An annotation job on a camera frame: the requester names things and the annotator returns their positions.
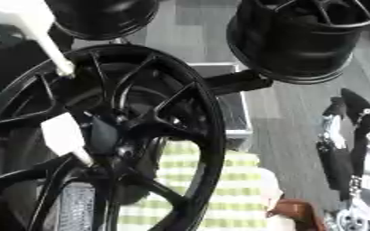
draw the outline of black metal bar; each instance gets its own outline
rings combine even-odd
[[[250,69],[220,76],[207,77],[205,81],[216,96],[239,91],[269,88],[273,84],[273,80],[264,79]]]

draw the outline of metal grate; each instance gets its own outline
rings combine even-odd
[[[74,182],[61,194],[57,231],[91,231],[95,189],[87,183]]]

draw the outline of striped mat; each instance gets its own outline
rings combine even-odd
[[[169,142],[160,161],[156,180],[184,195],[199,162],[199,148],[191,142]],[[228,151],[220,181],[211,197],[201,231],[265,230],[268,198],[261,192],[276,181],[257,168],[259,159],[250,153]],[[171,211],[164,198],[151,194],[121,207],[118,230],[148,230]]]

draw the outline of painted black wheel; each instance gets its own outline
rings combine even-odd
[[[225,152],[223,118],[203,79],[184,62],[142,46],[97,46],[67,56],[77,65],[74,79],[58,77],[46,61],[0,95],[0,230],[43,230],[60,193],[76,181],[101,198],[90,230],[116,230],[120,206],[150,192],[173,207],[152,230],[189,230],[216,187]],[[66,112],[82,128],[97,163],[91,168],[70,154],[56,157],[43,143],[40,122]],[[154,179],[170,140],[199,147],[184,195]]]

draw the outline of wheel rim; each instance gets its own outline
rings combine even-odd
[[[119,210],[115,205],[120,204],[115,192],[134,184],[163,196],[173,206],[170,214],[153,230],[187,229],[198,220],[207,205],[224,160],[222,116],[216,99],[210,95],[201,77],[180,60],[141,46],[97,46],[73,51],[68,57],[78,66],[74,79],[58,78],[53,65],[46,61],[23,74],[0,95],[0,146],[2,143],[11,145],[13,135],[18,136],[16,131],[37,129],[40,121],[69,111],[83,126],[85,134],[85,129],[89,129],[89,150],[98,165],[86,169],[80,167],[73,156],[66,155],[36,163],[29,169],[13,170],[8,175],[1,175],[1,172],[0,194],[16,182],[45,179],[27,225],[28,230],[40,230],[53,202],[66,185],[77,180],[89,182],[96,190],[109,195],[105,197],[108,203],[103,207],[106,215],[98,217],[93,225],[106,224],[107,230],[114,230]],[[132,92],[145,94],[144,90],[148,89],[145,85],[166,82],[167,79],[171,88],[160,85],[154,89],[154,95],[159,95],[158,89],[167,88],[171,93],[166,91],[159,98],[163,99],[164,94],[168,97],[148,104],[144,111],[130,106],[134,102],[131,101]],[[84,124],[88,120],[92,125],[86,128]],[[118,131],[118,141],[111,145],[111,149],[94,149],[99,142],[90,135],[96,131],[94,123]],[[183,196],[136,169],[150,142],[167,137],[191,140],[200,149],[197,172]],[[104,182],[104,186],[100,187],[99,182]]]

